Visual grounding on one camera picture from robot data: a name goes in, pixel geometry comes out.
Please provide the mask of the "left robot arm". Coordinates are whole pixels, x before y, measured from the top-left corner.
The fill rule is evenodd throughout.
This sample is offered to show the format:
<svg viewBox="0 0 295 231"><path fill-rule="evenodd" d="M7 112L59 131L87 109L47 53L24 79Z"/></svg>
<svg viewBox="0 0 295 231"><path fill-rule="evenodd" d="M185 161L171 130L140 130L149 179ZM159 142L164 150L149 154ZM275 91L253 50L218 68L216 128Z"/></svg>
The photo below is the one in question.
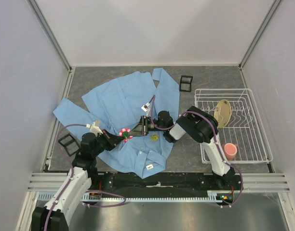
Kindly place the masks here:
<svg viewBox="0 0 295 231"><path fill-rule="evenodd" d="M63 143L67 137L71 137L71 140ZM67 155L75 155L75 158L67 178L56 194L45 206L34 209L31 230L68 231L72 216L84 194L99 188L96 157L103 151L113 150L123 140L123 137L110 134L105 129L97 134L83 134L80 143L71 134L58 139L58 144L65 149ZM78 150L70 154L67 147L72 143L78 146Z"/></svg>

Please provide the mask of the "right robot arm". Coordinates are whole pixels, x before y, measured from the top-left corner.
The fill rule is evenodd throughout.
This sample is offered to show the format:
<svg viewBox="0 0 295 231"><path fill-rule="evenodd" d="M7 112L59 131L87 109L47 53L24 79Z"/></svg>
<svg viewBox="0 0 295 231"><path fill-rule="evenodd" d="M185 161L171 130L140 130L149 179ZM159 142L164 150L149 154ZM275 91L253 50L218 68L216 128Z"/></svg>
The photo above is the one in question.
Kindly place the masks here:
<svg viewBox="0 0 295 231"><path fill-rule="evenodd" d="M212 166L214 184L219 189L226 189L235 176L220 145L218 121L210 114L192 106L176 121L168 111L160 111L158 117L141 116L138 124L130 130L130 136L146 136L150 131L163 131L169 143L175 143L185 134L201 144Z"/></svg>

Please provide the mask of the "pink flower plush brooch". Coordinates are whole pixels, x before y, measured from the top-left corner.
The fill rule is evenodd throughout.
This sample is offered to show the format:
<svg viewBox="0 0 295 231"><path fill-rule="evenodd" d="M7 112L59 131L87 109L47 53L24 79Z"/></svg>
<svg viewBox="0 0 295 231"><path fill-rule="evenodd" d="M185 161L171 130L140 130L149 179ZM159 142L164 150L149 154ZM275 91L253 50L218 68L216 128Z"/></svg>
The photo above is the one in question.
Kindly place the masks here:
<svg viewBox="0 0 295 231"><path fill-rule="evenodd" d="M123 138L124 142L132 139L133 136L130 134L131 130L129 128L122 128L119 132L119 136Z"/></svg>

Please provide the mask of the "light blue shirt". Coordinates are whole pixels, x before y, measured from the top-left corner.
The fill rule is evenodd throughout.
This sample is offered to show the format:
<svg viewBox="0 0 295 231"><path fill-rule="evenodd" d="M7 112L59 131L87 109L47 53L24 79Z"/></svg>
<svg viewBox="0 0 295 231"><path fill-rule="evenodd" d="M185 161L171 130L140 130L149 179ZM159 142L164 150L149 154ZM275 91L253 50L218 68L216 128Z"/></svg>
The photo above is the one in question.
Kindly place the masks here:
<svg viewBox="0 0 295 231"><path fill-rule="evenodd" d="M134 72L106 82L82 96L84 110L63 98L53 111L59 122L79 140L88 132L82 125L100 121L100 128L118 135L122 128L132 129L146 113L141 107L155 96L153 118L160 111L168 111L173 120L178 118L179 85L162 68L152 73ZM159 136L152 141L150 136ZM103 151L98 157L116 171L135 173L144 179L166 169L166 160L173 144L166 141L163 132L134 137L121 142L112 151Z"/></svg>

